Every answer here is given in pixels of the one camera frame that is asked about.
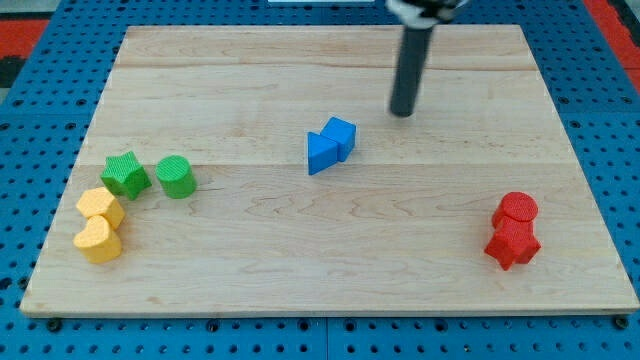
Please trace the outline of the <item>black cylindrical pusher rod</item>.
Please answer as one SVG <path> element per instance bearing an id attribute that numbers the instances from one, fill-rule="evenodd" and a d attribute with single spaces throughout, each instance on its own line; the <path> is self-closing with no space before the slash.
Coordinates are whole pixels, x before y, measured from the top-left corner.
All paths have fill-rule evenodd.
<path id="1" fill-rule="evenodd" d="M 389 102 L 390 112 L 397 117 L 414 112 L 432 32 L 433 28 L 403 28 Z"/>

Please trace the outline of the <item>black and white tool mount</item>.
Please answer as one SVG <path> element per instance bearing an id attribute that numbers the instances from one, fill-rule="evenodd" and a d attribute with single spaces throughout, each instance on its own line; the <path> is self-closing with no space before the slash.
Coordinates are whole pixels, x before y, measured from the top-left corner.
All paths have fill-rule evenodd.
<path id="1" fill-rule="evenodd" d="M 453 21 L 470 0 L 387 0 L 386 8 L 409 28 L 431 28 Z"/>

